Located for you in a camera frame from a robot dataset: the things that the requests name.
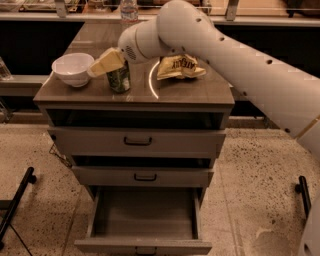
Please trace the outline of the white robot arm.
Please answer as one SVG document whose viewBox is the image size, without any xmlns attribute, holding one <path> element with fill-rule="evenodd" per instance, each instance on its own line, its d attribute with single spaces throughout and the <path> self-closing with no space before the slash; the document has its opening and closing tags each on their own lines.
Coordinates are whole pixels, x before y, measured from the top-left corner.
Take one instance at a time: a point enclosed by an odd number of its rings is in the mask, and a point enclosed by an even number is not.
<svg viewBox="0 0 320 256">
<path fill-rule="evenodd" d="M 187 53 L 205 61 L 301 146 L 320 158 L 320 79 L 224 34 L 185 0 L 126 29 L 121 61 L 138 64 Z"/>
</svg>

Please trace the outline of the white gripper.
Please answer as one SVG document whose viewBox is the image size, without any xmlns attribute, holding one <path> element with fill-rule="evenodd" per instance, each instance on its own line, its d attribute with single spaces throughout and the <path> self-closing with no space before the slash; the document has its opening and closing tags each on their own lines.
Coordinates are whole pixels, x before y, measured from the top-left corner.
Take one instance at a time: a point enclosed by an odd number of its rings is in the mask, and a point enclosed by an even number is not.
<svg viewBox="0 0 320 256">
<path fill-rule="evenodd" d="M 118 47 L 120 49 L 109 48 L 89 66 L 87 72 L 90 77 L 99 77 L 122 68 L 125 59 L 130 63 L 140 64 L 167 54 L 167 46 L 159 38 L 155 19 L 137 23 L 124 30 L 118 40 Z"/>
</svg>

